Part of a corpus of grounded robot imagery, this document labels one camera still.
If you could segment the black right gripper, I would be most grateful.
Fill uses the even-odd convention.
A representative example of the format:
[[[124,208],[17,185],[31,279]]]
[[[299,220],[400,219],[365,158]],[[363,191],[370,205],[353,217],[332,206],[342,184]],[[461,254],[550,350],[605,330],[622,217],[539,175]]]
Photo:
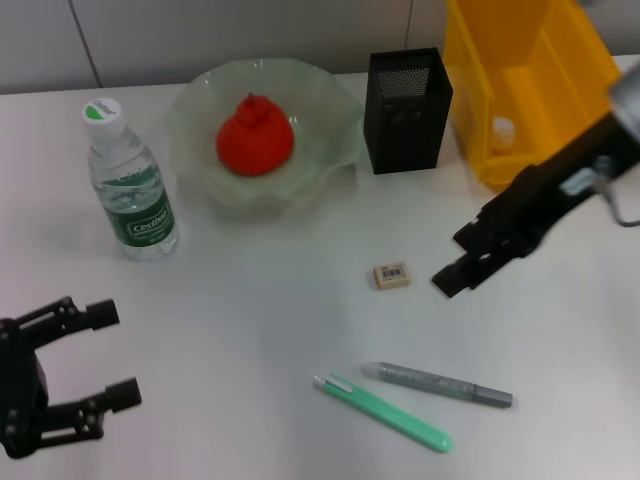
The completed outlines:
[[[603,116],[547,161],[522,170],[458,230],[453,240],[477,255],[467,252],[436,273],[432,284],[448,298],[474,290],[506,265],[506,254],[529,255],[555,223],[593,194],[587,170],[616,180],[637,164],[638,141],[614,114]]]

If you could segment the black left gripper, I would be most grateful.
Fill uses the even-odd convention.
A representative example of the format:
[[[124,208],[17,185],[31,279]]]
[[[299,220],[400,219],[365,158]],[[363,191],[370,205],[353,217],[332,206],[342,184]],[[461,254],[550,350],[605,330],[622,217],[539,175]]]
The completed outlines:
[[[81,310],[70,297],[17,318],[0,320],[0,444],[12,459],[104,436],[106,412],[142,403],[135,378],[78,401],[48,406],[46,380],[34,349],[84,330],[119,324],[112,299]]]

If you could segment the white paper ball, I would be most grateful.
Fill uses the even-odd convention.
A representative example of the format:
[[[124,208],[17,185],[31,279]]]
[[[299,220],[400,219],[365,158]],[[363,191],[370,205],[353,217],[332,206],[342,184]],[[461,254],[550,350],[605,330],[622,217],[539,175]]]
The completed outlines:
[[[496,152],[510,150],[515,145],[515,125],[507,117],[498,116],[493,119],[492,149]]]

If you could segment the clear green-label water bottle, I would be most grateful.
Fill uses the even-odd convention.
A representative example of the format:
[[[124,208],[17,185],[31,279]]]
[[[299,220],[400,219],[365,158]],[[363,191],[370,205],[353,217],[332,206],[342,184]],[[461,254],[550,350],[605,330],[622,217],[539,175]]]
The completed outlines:
[[[90,181],[123,253],[138,260],[169,254],[178,227],[155,156],[116,100],[93,99],[81,117]]]

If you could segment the mint green pen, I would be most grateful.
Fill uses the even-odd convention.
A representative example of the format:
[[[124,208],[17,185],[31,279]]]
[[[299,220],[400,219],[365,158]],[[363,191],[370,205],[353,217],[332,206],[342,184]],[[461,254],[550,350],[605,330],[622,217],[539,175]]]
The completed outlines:
[[[315,376],[313,385],[432,451],[447,453],[454,447],[452,438],[446,432],[337,375]]]

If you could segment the orange mandarin fruit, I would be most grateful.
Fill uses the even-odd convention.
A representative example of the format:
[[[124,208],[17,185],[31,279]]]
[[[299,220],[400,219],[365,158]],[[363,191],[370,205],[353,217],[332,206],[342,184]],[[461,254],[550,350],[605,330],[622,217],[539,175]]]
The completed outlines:
[[[233,173],[257,177],[289,160],[294,133],[278,105],[266,96],[250,93],[220,127],[215,146],[220,161]]]

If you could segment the beige eraser with barcode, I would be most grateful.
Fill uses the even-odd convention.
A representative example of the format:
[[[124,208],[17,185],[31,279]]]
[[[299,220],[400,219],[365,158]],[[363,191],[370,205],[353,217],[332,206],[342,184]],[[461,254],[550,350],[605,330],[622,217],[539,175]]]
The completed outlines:
[[[406,287],[411,283],[411,275],[405,262],[375,266],[373,278],[379,290]]]

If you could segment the grey marker pen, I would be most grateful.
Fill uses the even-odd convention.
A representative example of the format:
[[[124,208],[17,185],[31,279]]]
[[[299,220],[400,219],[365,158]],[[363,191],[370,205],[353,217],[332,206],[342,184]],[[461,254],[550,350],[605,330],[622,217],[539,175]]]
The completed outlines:
[[[366,363],[361,371],[371,379],[460,401],[500,409],[511,408],[514,403],[513,395],[507,392],[387,362]]]

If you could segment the black mesh pen holder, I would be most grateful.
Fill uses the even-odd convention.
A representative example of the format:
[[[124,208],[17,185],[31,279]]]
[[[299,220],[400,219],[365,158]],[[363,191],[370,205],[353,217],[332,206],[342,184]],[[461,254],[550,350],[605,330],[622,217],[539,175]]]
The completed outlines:
[[[364,138],[376,175],[437,166],[453,88],[436,48],[370,56]]]

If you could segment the green glass fruit bowl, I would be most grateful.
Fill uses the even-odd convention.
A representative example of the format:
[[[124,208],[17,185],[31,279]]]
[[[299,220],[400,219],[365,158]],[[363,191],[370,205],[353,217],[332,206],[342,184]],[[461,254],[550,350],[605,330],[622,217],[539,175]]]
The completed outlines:
[[[289,159],[270,173],[226,167],[215,137],[248,95],[265,96],[293,133]],[[329,72],[286,58],[236,60],[189,83],[166,116],[169,161],[181,193],[224,216],[266,219],[311,201],[337,170],[365,151],[364,108]]]

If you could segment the yellow plastic bin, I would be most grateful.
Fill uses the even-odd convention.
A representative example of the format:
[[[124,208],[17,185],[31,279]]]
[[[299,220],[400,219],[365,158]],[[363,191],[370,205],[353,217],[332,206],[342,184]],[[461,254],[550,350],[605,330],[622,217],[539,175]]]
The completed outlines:
[[[577,0],[447,0],[443,60],[461,152],[494,192],[608,112],[621,75]],[[498,116],[515,125],[504,152],[492,149]]]

